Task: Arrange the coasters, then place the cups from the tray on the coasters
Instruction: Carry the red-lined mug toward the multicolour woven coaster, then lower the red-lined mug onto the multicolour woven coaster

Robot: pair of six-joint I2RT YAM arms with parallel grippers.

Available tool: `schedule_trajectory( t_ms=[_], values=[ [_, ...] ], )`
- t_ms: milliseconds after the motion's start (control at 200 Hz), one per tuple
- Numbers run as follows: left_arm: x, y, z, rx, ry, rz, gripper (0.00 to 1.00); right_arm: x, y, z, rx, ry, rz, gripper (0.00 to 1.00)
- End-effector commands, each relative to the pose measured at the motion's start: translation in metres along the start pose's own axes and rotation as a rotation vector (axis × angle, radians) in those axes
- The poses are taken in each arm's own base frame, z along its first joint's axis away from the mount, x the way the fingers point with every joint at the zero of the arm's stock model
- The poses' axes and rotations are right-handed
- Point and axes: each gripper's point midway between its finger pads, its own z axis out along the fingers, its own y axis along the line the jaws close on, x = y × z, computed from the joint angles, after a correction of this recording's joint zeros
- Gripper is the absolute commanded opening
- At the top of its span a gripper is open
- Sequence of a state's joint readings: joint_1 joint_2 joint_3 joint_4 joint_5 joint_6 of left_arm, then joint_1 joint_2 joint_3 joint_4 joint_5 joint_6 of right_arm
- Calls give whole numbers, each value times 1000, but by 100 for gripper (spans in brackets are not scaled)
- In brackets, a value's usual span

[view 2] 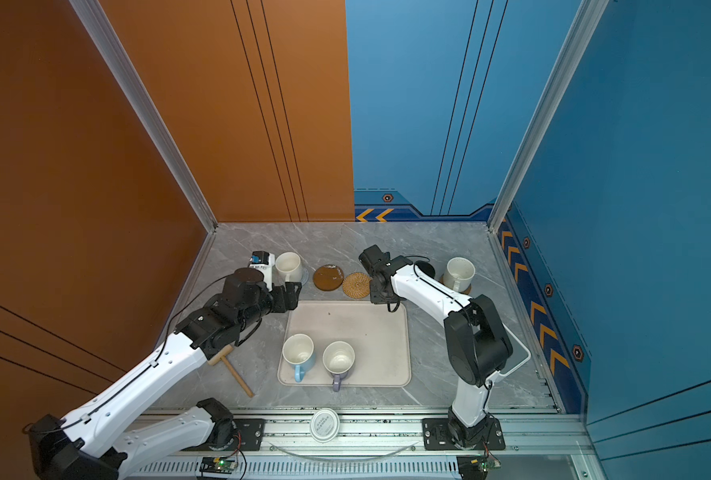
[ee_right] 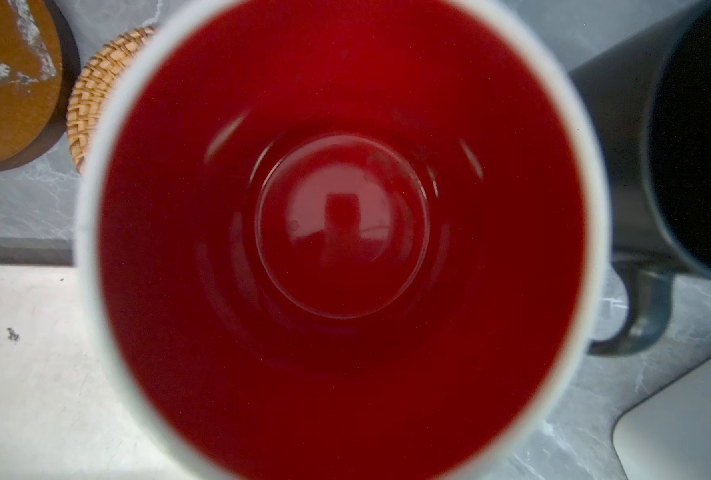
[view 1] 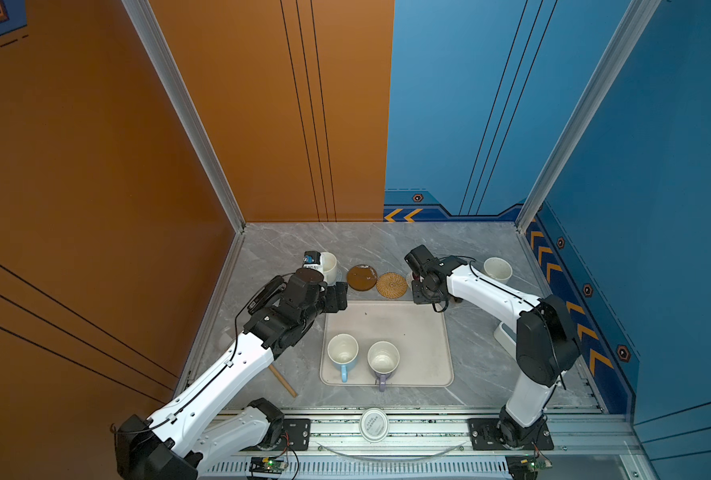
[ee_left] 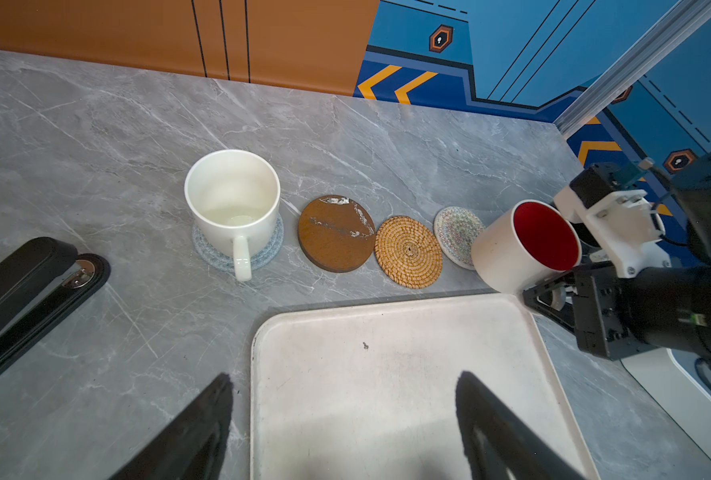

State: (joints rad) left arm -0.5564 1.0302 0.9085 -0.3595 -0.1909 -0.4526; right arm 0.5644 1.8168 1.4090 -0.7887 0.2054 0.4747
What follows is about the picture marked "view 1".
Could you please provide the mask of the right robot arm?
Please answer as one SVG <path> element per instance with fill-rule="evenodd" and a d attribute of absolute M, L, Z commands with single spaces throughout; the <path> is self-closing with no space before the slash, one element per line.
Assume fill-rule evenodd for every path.
<path fill-rule="evenodd" d="M 545 408 L 563 374 L 581 357 L 575 321 L 561 297 L 521 292 L 479 271 L 473 261 L 437 257 L 420 245 L 406 256 L 413 272 L 413 301 L 435 307 L 467 301 L 515 334 L 515 361 L 521 373 L 499 412 L 497 442 L 511 450 L 541 448 L 549 440 Z"/>

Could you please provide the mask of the rattan woven coaster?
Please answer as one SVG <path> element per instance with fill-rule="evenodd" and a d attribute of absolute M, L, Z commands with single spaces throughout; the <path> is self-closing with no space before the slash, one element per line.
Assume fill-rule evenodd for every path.
<path fill-rule="evenodd" d="M 379 276 L 375 287 L 377 287 L 377 293 L 387 299 L 399 299 L 409 289 L 407 278 L 395 272 L 387 272 Z"/>

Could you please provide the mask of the white mug purple handle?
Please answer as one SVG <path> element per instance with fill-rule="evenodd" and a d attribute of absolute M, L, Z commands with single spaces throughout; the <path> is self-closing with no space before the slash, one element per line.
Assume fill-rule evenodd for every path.
<path fill-rule="evenodd" d="M 379 391 L 385 392 L 387 380 L 395 374 L 401 362 L 401 354 L 397 346 L 389 341 L 375 342 L 367 352 L 367 363 L 369 369 L 375 376 L 375 382 L 379 386 Z"/>

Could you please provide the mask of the white speckled mug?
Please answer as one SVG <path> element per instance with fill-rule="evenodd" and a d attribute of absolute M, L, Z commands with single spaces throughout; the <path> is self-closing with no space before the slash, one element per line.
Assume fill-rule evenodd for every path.
<path fill-rule="evenodd" d="M 513 276 L 513 267 L 503 258 L 490 257 L 483 262 L 483 273 L 497 282 L 508 284 Z"/>

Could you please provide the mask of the glossy brown round coaster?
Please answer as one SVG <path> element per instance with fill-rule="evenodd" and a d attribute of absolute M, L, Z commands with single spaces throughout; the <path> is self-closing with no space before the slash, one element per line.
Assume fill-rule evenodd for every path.
<path fill-rule="evenodd" d="M 379 274 L 375 268 L 361 264 L 352 267 L 347 273 L 347 282 L 355 291 L 369 291 L 377 285 Z"/>

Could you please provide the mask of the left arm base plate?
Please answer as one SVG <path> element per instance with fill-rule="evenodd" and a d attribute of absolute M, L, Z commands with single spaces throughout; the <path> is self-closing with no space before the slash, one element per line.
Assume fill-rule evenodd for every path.
<path fill-rule="evenodd" d="M 293 450 L 298 453 L 307 451 L 311 440 L 312 420 L 310 418 L 285 419 L 278 438 L 270 444 L 248 447 L 244 452 L 275 451 L 280 452 L 287 447 L 287 440 Z"/>

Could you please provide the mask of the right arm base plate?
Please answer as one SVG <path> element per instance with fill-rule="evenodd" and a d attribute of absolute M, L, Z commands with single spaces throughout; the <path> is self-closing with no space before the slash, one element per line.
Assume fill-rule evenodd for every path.
<path fill-rule="evenodd" d="M 515 420 L 495 418 L 471 418 L 467 427 L 475 451 L 555 449 L 545 416 L 529 427 Z"/>

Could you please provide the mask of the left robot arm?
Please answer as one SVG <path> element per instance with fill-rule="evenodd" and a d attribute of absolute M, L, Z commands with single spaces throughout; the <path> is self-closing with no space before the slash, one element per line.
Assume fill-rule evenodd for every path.
<path fill-rule="evenodd" d="M 254 377 L 297 345 L 321 314 L 345 310 L 348 291 L 347 283 L 327 284 L 311 268 L 275 276 L 248 301 L 249 321 L 206 372 L 148 418 L 133 415 L 112 430 L 119 476 L 196 479 L 246 448 L 280 445 L 285 415 L 265 398 L 219 425 L 213 421 Z"/>

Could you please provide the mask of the white mug blue handle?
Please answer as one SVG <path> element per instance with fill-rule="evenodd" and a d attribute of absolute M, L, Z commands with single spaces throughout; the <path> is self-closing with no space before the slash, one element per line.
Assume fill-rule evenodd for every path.
<path fill-rule="evenodd" d="M 335 335 L 327 346 L 327 354 L 341 375 L 341 382 L 349 381 L 350 371 L 359 358 L 359 342 L 350 334 Z"/>

